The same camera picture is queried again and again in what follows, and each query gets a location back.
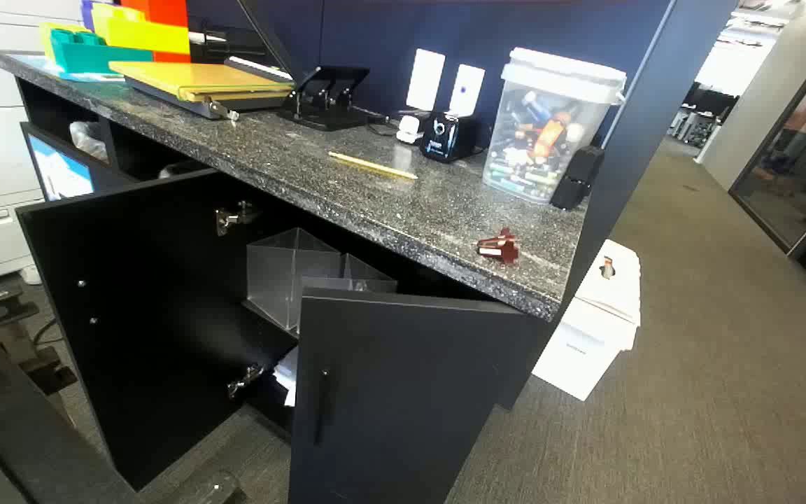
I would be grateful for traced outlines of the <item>black cabinet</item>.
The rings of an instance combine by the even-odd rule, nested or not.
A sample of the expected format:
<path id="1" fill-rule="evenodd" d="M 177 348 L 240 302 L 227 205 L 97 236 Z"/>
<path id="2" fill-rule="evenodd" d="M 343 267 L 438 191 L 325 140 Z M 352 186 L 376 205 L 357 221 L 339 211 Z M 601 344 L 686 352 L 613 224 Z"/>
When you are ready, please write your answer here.
<path id="1" fill-rule="evenodd" d="M 286 231 L 301 228 L 398 281 L 395 292 L 352 295 L 497 302 L 545 326 L 536 357 L 653 156 L 647 126 L 623 123 L 594 193 L 573 211 L 556 211 L 486 186 L 479 163 L 438 166 L 405 155 L 370 126 L 320 133 L 275 113 L 208 121 L 124 82 L 63 79 L 34 50 L 0 50 L 0 70 L 17 82 L 31 128 L 63 137 L 79 119 L 107 123 L 119 177 L 111 191 L 202 172 L 227 173 L 278 198 L 289 217 Z M 412 172 L 420 179 L 341 166 L 328 151 Z M 482 238 L 500 231 L 517 236 L 514 264 L 475 253 Z M 294 429 L 301 330 L 286 336 L 290 351 L 271 364 L 271 380 Z"/>

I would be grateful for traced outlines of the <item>black right cabinet door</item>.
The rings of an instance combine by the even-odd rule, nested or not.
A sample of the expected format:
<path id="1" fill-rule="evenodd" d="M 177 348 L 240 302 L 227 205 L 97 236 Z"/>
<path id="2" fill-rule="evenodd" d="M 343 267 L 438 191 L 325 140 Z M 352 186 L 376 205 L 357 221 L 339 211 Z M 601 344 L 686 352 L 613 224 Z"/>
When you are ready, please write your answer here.
<path id="1" fill-rule="evenodd" d="M 517 397 L 545 326 L 483 299 L 308 292 L 299 330 L 289 504 L 441 504 L 486 414 Z"/>

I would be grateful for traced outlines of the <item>black cabinet door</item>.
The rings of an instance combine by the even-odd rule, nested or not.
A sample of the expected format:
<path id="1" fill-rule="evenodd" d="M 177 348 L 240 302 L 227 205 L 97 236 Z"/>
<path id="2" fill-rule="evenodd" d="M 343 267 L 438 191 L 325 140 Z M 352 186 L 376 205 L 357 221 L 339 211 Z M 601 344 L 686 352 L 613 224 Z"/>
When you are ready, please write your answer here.
<path id="1" fill-rule="evenodd" d="M 299 330 L 289 504 L 441 504 L 486 414 L 517 397 L 545 326 L 483 299 L 308 292 Z"/>
<path id="2" fill-rule="evenodd" d="M 216 236 L 216 207 L 251 224 Z M 279 203 L 217 172 L 20 214 L 118 473 L 145 487 L 231 413 L 290 431 L 271 364 L 290 338 L 245 306 L 245 247 L 289 228 Z M 234 400 L 227 385 L 266 372 Z"/>

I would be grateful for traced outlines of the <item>upper metal door hinge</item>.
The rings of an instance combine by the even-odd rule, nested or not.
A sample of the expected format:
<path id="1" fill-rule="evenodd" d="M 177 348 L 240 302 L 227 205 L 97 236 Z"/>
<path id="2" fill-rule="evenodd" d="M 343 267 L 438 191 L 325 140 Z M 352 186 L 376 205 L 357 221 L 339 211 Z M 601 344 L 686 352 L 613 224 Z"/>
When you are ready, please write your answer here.
<path id="1" fill-rule="evenodd" d="M 240 198 L 234 214 L 216 207 L 212 217 L 216 217 L 216 236 L 224 238 L 231 228 L 251 224 L 259 217 L 259 211 L 251 203 Z"/>

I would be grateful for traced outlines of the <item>metal door hinge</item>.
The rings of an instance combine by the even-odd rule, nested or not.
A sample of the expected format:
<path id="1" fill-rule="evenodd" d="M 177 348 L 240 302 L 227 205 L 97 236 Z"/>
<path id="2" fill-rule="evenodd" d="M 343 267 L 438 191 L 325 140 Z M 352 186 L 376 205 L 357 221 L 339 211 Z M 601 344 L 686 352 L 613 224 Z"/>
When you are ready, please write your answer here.
<path id="1" fill-rule="evenodd" d="M 266 368 L 258 364 L 244 368 L 244 376 L 227 385 L 227 397 L 229 400 L 240 397 L 264 372 Z"/>
<path id="2" fill-rule="evenodd" d="M 216 236 L 224 238 L 231 228 L 251 224 L 259 217 L 259 211 L 251 203 L 240 198 L 234 214 L 216 207 L 212 217 L 216 217 Z"/>

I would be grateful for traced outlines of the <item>lower metal door hinge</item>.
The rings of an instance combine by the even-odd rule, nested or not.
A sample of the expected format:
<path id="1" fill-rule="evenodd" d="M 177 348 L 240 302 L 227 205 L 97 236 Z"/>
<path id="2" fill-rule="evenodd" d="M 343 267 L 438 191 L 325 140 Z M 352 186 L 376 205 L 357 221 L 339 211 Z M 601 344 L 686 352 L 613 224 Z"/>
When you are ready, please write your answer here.
<path id="1" fill-rule="evenodd" d="M 229 400 L 240 397 L 264 372 L 266 368 L 258 364 L 244 368 L 244 376 L 227 385 L 227 397 Z"/>

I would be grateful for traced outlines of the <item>black left cabinet door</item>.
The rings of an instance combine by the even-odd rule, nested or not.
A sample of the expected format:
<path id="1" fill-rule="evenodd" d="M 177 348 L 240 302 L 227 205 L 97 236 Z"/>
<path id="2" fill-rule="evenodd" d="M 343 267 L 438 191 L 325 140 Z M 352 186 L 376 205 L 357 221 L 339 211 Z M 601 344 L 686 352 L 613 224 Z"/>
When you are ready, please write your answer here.
<path id="1" fill-rule="evenodd" d="M 251 224 L 216 236 L 216 207 Z M 118 473 L 145 487 L 231 413 L 290 431 L 271 364 L 290 338 L 245 306 L 245 247 L 289 228 L 279 203 L 217 172 L 20 214 Z M 266 372 L 234 400 L 227 385 Z"/>

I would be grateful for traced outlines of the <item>small red object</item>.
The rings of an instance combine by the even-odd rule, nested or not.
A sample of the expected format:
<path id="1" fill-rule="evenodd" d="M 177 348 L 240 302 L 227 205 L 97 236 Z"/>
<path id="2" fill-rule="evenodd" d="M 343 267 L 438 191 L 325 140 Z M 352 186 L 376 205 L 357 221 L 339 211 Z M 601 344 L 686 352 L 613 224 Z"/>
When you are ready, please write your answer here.
<path id="1" fill-rule="evenodd" d="M 489 238 L 482 238 L 482 242 L 475 245 L 475 253 L 479 253 L 482 259 L 493 259 L 493 261 L 497 261 L 497 264 L 514 264 L 517 256 L 520 256 L 520 250 L 517 250 L 517 236 L 514 236 L 513 231 L 500 231 L 500 233 L 496 233 L 496 236 L 489 236 Z"/>

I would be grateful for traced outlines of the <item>yellow pencil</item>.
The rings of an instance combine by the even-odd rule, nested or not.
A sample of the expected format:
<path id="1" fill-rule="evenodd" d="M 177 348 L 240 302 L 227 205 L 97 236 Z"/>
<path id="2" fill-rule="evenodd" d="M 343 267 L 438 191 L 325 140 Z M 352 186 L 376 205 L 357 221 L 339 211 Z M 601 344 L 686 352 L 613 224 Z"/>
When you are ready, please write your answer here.
<path id="1" fill-rule="evenodd" d="M 395 179 L 412 179 L 412 182 L 420 179 L 420 177 L 412 173 L 412 172 L 401 172 L 401 168 L 392 168 L 392 166 L 370 163 L 370 161 L 349 156 L 349 155 L 339 155 L 339 151 L 328 151 L 328 156 L 331 156 L 332 163 L 352 166 L 352 168 L 364 168 L 364 172 L 383 173 L 383 177 L 395 177 Z"/>

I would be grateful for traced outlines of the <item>clear acrylic box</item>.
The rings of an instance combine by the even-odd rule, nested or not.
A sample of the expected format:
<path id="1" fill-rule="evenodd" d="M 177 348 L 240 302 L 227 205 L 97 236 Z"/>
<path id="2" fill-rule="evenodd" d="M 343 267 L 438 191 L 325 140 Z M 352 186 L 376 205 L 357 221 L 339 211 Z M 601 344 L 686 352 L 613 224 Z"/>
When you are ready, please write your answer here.
<path id="1" fill-rule="evenodd" d="M 245 247 L 245 306 L 299 336 L 301 292 L 395 292 L 398 281 L 301 228 Z"/>

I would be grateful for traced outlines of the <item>black hole punch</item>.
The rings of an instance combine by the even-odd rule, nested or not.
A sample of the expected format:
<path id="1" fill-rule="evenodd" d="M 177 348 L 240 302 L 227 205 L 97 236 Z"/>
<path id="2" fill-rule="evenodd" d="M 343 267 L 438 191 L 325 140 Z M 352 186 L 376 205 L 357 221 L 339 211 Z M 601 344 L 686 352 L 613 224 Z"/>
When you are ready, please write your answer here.
<path id="1" fill-rule="evenodd" d="M 294 79 L 279 103 L 279 114 L 311 128 L 349 128 L 373 123 L 373 114 L 352 103 L 356 86 L 370 77 L 367 68 L 313 68 Z"/>

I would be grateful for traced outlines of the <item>white card left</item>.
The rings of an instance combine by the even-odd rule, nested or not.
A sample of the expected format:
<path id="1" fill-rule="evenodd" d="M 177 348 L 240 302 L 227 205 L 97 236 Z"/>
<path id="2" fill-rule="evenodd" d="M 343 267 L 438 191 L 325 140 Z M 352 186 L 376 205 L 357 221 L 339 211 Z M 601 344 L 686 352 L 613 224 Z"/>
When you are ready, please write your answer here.
<path id="1" fill-rule="evenodd" d="M 437 103 L 438 82 L 445 70 L 445 56 L 437 50 L 416 47 L 409 77 L 405 103 L 412 109 L 431 113 Z"/>

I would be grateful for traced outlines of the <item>white card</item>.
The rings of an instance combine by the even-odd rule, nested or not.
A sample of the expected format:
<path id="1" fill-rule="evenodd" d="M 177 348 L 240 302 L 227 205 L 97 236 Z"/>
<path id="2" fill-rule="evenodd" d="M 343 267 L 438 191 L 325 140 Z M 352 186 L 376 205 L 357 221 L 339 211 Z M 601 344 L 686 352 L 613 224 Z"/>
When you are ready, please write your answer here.
<path id="1" fill-rule="evenodd" d="M 438 82 L 445 70 L 445 56 L 437 50 L 416 47 L 409 77 L 405 103 L 412 109 L 431 113 L 437 103 Z"/>
<path id="2" fill-rule="evenodd" d="M 458 65 L 447 100 L 447 119 L 469 119 L 475 113 L 482 84 L 483 84 L 482 68 Z"/>

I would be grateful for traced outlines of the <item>yellow folder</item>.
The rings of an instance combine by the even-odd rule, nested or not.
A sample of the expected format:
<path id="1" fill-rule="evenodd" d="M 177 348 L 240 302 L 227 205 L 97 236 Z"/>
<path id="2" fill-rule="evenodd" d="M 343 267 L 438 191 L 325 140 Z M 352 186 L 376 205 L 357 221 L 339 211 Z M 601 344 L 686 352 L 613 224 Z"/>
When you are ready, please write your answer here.
<path id="1" fill-rule="evenodd" d="M 111 70 L 132 84 L 152 86 L 180 100 L 199 100 L 202 96 L 286 99 L 290 93 L 290 86 L 279 79 L 229 65 L 111 61 Z"/>

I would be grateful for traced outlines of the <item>orange toy block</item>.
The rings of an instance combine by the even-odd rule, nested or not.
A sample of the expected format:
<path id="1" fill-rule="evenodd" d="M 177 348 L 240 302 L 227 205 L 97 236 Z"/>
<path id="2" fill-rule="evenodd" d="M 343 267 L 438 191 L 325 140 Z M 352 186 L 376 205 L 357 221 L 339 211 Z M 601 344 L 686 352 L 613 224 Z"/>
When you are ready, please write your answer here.
<path id="1" fill-rule="evenodd" d="M 188 0 L 119 0 L 136 12 L 129 39 L 136 47 L 153 50 L 160 61 L 191 60 Z"/>

